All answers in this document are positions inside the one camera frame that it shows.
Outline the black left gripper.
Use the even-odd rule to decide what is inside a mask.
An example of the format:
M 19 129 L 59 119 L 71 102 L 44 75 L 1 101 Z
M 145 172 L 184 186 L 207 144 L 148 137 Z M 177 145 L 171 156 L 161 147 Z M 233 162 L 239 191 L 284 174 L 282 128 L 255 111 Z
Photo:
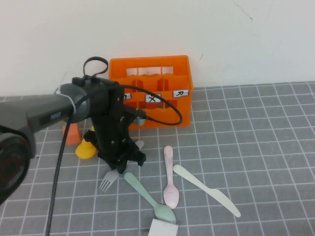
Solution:
M 91 116 L 98 155 L 119 174 L 124 173 L 128 161 L 142 167 L 146 155 L 131 139 L 129 126 L 137 118 L 145 118 L 145 112 L 124 104 L 123 87 L 109 88 L 99 94 L 105 98 L 105 107 Z

